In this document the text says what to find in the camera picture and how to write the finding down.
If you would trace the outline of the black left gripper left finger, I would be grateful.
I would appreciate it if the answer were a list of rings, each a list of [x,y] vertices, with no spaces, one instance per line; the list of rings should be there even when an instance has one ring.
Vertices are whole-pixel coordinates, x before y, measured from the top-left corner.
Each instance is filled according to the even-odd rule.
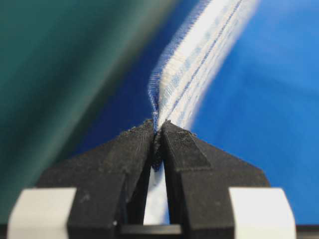
[[[142,224],[153,121],[47,168],[18,197],[9,239],[113,239],[116,226]]]

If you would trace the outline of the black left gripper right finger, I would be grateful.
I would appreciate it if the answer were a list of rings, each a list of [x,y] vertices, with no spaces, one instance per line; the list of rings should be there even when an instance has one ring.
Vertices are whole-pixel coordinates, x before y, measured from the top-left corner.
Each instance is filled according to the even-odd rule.
[[[290,204],[263,171],[166,121],[160,132],[170,221],[186,239],[294,239]]]

